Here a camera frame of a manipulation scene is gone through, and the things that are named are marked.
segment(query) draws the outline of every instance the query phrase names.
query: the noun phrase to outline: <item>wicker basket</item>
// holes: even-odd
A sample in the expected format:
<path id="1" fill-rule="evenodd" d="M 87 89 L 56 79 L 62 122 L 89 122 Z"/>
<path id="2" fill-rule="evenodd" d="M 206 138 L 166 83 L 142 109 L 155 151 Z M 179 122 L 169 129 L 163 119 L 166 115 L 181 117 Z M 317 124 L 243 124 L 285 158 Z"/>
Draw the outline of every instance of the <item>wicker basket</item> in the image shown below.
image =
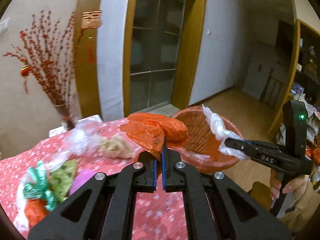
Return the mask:
<path id="1" fill-rule="evenodd" d="M 221 142 L 217 141 L 215 135 L 211 133 L 201 106 L 183 109 L 177 112 L 173 118 L 184 122 L 189 132 L 188 144 L 177 149 L 182 160 L 208 174 L 228 169 L 238 162 L 238 158 L 224 155 L 218 151 Z M 231 130 L 243 138 L 233 123 L 222 116 L 221 118 L 227 130 Z"/>

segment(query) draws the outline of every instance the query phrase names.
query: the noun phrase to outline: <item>table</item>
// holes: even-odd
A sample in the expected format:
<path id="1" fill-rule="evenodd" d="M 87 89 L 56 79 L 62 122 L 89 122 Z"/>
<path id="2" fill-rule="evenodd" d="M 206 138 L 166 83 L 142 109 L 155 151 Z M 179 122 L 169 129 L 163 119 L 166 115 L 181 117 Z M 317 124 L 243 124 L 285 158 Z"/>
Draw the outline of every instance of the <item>table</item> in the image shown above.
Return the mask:
<path id="1" fill-rule="evenodd" d="M 143 149 L 119 130 L 119 126 L 127 122 L 127 119 L 124 118 L 101 123 L 99 134 L 108 138 L 115 134 L 121 135 L 138 154 Z M 12 222 L 17 215 L 15 201 L 20 178 L 28 167 L 35 167 L 39 160 L 43 159 L 44 163 L 49 162 L 51 156 L 62 149 L 63 140 L 67 135 L 68 132 L 65 132 L 45 139 L 29 151 L 0 161 L 0 204 Z M 77 172 L 83 169 L 91 169 L 111 175 L 120 172 L 122 168 L 133 161 L 134 157 L 131 159 L 79 157 L 77 158 Z M 22 235 L 27 238 L 28 233 L 28 231 L 24 231 Z M 161 175 L 157 180 L 157 188 L 153 194 L 137 194 L 132 239 L 188 239 L 182 193 L 165 193 L 162 190 Z"/>
<path id="2" fill-rule="evenodd" d="M 101 117 L 98 114 L 86 117 L 84 119 L 81 119 L 81 120 L 79 120 L 79 122 L 84 121 L 84 120 L 102 122 Z M 52 130 L 49 131 L 49 138 L 53 137 L 53 136 L 56 136 L 56 135 L 59 135 L 59 134 L 62 134 L 64 132 L 66 132 L 66 131 L 67 130 L 63 126 L 60 126 L 58 128 L 55 128 L 55 129 L 52 129 Z"/>

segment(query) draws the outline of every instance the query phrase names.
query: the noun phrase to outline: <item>sliding glass door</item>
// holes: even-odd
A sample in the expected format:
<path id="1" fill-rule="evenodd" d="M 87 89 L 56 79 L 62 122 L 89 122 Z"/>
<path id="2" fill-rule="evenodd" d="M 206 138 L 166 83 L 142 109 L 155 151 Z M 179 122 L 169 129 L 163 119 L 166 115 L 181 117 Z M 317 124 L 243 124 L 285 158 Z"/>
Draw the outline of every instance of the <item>sliding glass door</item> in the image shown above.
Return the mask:
<path id="1" fill-rule="evenodd" d="M 130 113 L 171 100 L 185 0 L 137 0 L 130 67 Z"/>

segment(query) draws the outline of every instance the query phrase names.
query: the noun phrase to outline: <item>electrical outlet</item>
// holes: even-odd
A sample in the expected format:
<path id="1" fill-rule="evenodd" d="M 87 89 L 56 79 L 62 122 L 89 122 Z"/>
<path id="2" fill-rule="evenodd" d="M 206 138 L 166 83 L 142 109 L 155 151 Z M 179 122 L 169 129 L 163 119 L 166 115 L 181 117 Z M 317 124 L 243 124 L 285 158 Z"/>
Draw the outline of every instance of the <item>electrical outlet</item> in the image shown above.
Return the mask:
<path id="1" fill-rule="evenodd" d="M 3 22 L 0 23 L 0 33 L 3 32 L 8 27 L 9 19 L 10 18 L 7 18 Z"/>

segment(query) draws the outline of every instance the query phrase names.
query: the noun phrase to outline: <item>vase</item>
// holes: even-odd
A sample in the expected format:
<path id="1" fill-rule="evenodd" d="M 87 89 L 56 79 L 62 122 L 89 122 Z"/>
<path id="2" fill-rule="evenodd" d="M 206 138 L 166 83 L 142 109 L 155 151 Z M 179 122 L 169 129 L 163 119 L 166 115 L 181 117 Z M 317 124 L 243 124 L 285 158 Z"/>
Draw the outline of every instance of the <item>vase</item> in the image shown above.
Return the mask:
<path id="1" fill-rule="evenodd" d="M 58 113 L 61 116 L 61 124 L 67 130 L 70 131 L 76 126 L 76 119 L 73 113 L 70 111 L 70 104 L 54 105 Z"/>

